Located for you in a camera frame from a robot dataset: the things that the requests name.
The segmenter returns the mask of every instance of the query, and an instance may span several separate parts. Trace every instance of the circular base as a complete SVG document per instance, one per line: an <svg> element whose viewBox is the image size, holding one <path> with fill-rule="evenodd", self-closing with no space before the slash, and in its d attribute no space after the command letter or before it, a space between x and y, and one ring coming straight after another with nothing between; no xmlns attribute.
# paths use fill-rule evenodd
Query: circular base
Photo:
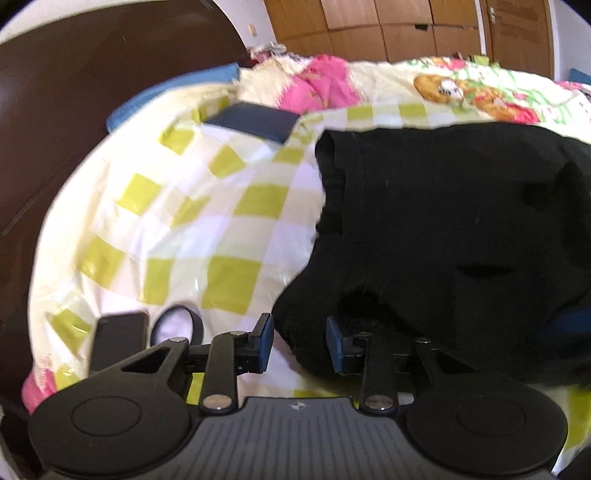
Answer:
<svg viewBox="0 0 591 480"><path fill-rule="evenodd" d="M478 476L519 476L560 454L567 422L544 394L489 374L456 375L410 405L407 429L435 461Z"/></svg>

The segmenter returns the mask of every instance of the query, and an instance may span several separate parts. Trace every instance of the wooden wardrobe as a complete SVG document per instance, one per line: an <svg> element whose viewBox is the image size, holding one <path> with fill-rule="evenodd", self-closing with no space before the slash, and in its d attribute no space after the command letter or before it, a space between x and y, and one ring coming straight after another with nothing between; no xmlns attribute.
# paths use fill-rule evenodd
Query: wooden wardrobe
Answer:
<svg viewBox="0 0 591 480"><path fill-rule="evenodd" d="M475 0L265 0L277 40L301 55L396 62L480 54Z"/></svg>

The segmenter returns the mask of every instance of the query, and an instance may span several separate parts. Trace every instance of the metal screw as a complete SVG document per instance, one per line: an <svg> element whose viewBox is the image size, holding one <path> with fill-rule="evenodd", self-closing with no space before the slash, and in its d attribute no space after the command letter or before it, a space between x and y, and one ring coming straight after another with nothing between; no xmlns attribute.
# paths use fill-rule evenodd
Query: metal screw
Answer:
<svg viewBox="0 0 591 480"><path fill-rule="evenodd" d="M371 410L388 410L394 406L394 400L386 395L372 395L365 400L365 406Z"/></svg>
<svg viewBox="0 0 591 480"><path fill-rule="evenodd" d="M203 400L203 406L209 410L223 410L232 406L232 399L227 395L209 395Z"/></svg>

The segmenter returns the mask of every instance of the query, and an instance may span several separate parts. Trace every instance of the white wall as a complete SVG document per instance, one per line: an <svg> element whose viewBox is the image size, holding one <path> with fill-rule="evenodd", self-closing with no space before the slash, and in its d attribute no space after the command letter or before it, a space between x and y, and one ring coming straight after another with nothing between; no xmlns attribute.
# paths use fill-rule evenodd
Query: white wall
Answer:
<svg viewBox="0 0 591 480"><path fill-rule="evenodd" d="M560 43L560 74L568 78L570 69L591 75L591 26L563 0L556 0L556 27Z"/></svg>
<svg viewBox="0 0 591 480"><path fill-rule="evenodd" d="M0 31L0 43L39 25L80 12L145 1L150 0L33 0ZM214 1L228 16L247 47L275 40L264 0ZM256 37L251 35L248 29L249 24L256 27Z"/></svg>

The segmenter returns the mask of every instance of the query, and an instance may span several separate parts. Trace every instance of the wooden cabinet door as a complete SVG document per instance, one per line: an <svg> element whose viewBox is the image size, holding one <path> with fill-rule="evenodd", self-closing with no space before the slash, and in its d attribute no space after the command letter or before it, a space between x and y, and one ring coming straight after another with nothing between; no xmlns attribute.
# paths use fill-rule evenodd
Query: wooden cabinet door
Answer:
<svg viewBox="0 0 591 480"><path fill-rule="evenodd" d="M328 30L320 0L265 0L277 40Z"/></svg>
<svg viewBox="0 0 591 480"><path fill-rule="evenodd" d="M432 24L429 0L375 0L379 22L386 24Z"/></svg>
<svg viewBox="0 0 591 480"><path fill-rule="evenodd" d="M385 61L386 47L381 27L349 28L331 32L335 55L349 61Z"/></svg>
<svg viewBox="0 0 591 480"><path fill-rule="evenodd" d="M492 52L501 67L552 78L554 44L547 1L488 0L488 6Z"/></svg>
<svg viewBox="0 0 591 480"><path fill-rule="evenodd" d="M475 0L431 0L431 10L436 25L478 26Z"/></svg>
<svg viewBox="0 0 591 480"><path fill-rule="evenodd" d="M388 61L391 63L437 55L431 25L428 25L426 30L414 25L387 25L382 29Z"/></svg>
<svg viewBox="0 0 591 480"><path fill-rule="evenodd" d="M292 38L291 40L285 40L283 44L290 52L297 53L303 57L312 57L314 55L320 55L321 53L326 53L328 55L335 54L332 41L330 40L330 34L328 32Z"/></svg>
<svg viewBox="0 0 591 480"><path fill-rule="evenodd" d="M449 57L456 52L465 57L480 55L480 34L475 28L436 26L435 45L440 57Z"/></svg>
<svg viewBox="0 0 591 480"><path fill-rule="evenodd" d="M374 0L322 0L329 29L378 25Z"/></svg>

